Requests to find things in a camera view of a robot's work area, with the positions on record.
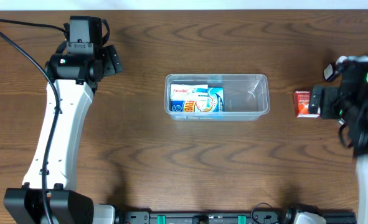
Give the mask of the white blue Panadol box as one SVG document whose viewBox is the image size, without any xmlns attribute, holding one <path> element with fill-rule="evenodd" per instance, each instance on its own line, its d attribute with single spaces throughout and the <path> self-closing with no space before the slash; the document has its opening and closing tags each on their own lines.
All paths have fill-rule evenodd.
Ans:
<svg viewBox="0 0 368 224">
<path fill-rule="evenodd" d="M 199 95 L 205 95 L 208 85 L 171 84 L 170 99 L 172 101 L 193 100 Z"/>
</svg>

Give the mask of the clear plastic container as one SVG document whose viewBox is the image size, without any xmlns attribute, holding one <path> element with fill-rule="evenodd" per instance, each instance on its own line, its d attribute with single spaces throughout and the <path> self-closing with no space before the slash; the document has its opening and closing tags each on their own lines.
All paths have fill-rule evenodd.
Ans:
<svg viewBox="0 0 368 224">
<path fill-rule="evenodd" d="M 262 74 L 170 74 L 164 109 L 174 120 L 254 121 L 270 110 Z"/>
</svg>

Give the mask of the blue fever patch box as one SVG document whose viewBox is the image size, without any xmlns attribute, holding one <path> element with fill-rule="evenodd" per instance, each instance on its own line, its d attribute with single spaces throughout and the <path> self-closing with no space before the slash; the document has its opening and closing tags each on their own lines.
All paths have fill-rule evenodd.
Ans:
<svg viewBox="0 0 368 224">
<path fill-rule="evenodd" d="M 205 95 L 199 95 L 193 100 L 172 101 L 172 112 L 185 113 L 217 113 L 224 111 L 224 89 L 208 87 Z"/>
</svg>

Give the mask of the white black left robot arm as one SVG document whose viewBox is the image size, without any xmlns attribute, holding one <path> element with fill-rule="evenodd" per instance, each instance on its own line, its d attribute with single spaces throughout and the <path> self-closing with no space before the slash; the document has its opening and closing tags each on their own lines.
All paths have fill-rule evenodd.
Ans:
<svg viewBox="0 0 368 224">
<path fill-rule="evenodd" d="M 16 223 L 119 223 L 116 208 L 77 193 L 77 157 L 87 111 L 98 82 L 122 71 L 114 46 L 68 43 L 46 63 L 50 80 L 34 158 L 4 206 Z"/>
</svg>

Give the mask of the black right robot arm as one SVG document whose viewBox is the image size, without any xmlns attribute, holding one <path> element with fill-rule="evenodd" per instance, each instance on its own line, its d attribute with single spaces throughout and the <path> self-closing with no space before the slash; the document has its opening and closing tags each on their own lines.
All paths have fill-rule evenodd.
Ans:
<svg viewBox="0 0 368 224">
<path fill-rule="evenodd" d="M 341 56 L 323 72 L 327 82 L 341 78 L 339 86 L 314 86 L 308 110 L 322 119 L 340 119 L 341 131 L 348 130 L 359 184 L 358 223 L 368 223 L 368 56 Z"/>
</svg>

